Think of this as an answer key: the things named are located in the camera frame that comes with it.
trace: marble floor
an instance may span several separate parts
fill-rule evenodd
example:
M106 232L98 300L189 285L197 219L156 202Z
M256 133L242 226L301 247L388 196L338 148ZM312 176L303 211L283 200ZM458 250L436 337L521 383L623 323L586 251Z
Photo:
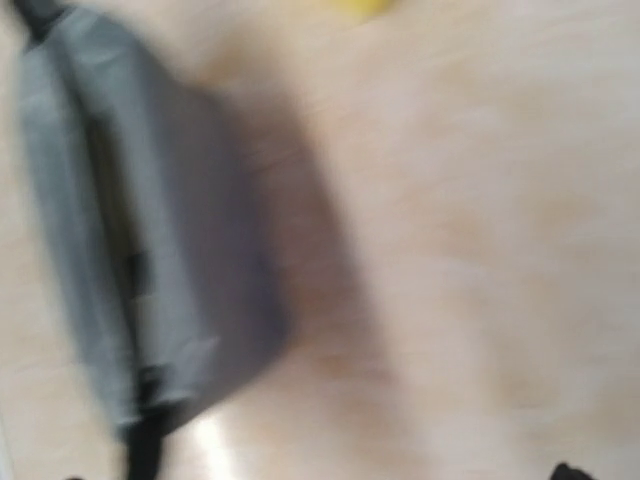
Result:
M296 333L164 478L640 470L640 3L94 0L223 93ZM0 28L0 475L118 478L61 327Z

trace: gray bag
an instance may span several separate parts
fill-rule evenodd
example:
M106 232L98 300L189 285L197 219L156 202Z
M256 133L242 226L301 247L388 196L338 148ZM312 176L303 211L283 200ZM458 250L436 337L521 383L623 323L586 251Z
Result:
M19 110L70 331L130 480L161 438L258 374L286 337L223 110L128 30L14 0Z

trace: floor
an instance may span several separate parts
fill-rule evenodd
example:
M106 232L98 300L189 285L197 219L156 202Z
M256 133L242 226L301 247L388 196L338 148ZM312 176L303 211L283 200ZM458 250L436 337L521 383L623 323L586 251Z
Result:
M640 469L640 4L95 0L223 92L296 334L165 477ZM118 478L61 328L0 29L0 475Z

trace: yellow object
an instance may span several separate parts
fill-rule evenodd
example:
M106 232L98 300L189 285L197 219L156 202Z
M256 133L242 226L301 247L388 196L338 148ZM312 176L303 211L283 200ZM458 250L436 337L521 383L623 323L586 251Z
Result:
M333 0L343 9L365 17L375 15L389 6L392 0Z

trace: gray fabric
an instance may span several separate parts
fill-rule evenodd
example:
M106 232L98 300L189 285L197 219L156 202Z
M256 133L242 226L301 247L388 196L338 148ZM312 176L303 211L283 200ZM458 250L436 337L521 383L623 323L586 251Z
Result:
M136 415L132 347L103 200L52 41L64 43L82 98L114 140L136 243L150 262L145 355L168 367L157 401L181 403L174 428L257 374L285 338L251 191L220 106L177 83L107 17L75 8L22 56L19 108L44 231L71 332L116 429Z

